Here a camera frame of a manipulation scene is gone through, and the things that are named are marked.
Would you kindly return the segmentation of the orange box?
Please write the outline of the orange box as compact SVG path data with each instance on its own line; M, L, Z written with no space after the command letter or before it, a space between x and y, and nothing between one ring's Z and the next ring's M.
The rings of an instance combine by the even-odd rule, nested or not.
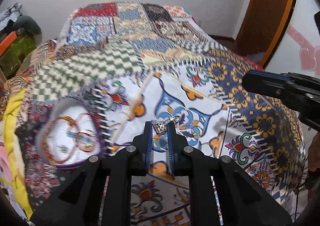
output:
M0 44L0 54L2 54L15 40L17 34L15 31L11 32Z

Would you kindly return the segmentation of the pile of white papers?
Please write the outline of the pile of white papers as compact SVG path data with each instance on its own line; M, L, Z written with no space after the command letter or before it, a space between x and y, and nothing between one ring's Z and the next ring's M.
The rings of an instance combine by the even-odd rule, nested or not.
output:
M17 18L22 15L22 4L17 2L11 7L8 7L5 11L0 14L0 30L7 27L10 20L13 22L17 21Z

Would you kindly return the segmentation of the colourful patchwork bed cover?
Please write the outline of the colourful patchwork bed cover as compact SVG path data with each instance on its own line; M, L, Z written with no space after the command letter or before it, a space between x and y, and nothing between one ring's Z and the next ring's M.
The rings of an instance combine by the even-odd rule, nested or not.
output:
M58 100L74 97L97 118L112 156L146 121L178 116L176 131L211 158L229 156L293 212L305 160L297 114L279 99L245 91L254 64L211 39L178 6L92 4L74 11L54 59L31 76L15 134L33 210L72 170L42 159L35 135Z

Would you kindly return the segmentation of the pink cloth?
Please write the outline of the pink cloth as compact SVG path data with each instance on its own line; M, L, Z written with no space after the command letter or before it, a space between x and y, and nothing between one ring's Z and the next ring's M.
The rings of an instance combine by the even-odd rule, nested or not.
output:
M3 142L0 142L0 169L1 179L4 179L5 183L11 184L12 173L10 170L10 162Z

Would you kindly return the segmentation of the purple heart-shaped tin box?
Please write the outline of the purple heart-shaped tin box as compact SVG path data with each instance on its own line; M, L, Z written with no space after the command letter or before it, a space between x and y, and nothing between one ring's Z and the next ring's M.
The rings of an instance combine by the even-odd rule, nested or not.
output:
M58 170L75 169L90 156L107 152L109 145L92 111L74 97L58 100L35 135L39 156Z

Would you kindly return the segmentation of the yellow blanket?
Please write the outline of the yellow blanket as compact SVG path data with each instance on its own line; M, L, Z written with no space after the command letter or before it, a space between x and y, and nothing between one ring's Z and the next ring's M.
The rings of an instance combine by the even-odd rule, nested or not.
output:
M17 203L24 210L27 219L33 214L28 201L28 194L24 183L24 164L20 145L15 134L17 117L23 103L25 89L10 97L3 114L3 140L8 154L9 171L12 175L11 186Z

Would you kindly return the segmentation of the beige striped bed sheet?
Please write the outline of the beige striped bed sheet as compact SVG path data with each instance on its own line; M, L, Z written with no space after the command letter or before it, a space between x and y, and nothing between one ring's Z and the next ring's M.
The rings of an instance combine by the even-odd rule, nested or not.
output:
M6 77L1 70L1 108L5 109L9 97L27 86L31 76L45 63L54 59L56 40L50 39L36 46L36 48L25 57L16 74Z

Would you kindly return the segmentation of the grey round cushion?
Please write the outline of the grey round cushion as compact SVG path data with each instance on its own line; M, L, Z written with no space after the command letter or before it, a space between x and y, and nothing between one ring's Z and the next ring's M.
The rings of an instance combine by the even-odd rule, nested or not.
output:
M33 18L27 15L22 15L17 18L15 22L15 28L16 29L23 28L33 35L41 34L41 28L39 27L39 25L36 23L36 21Z

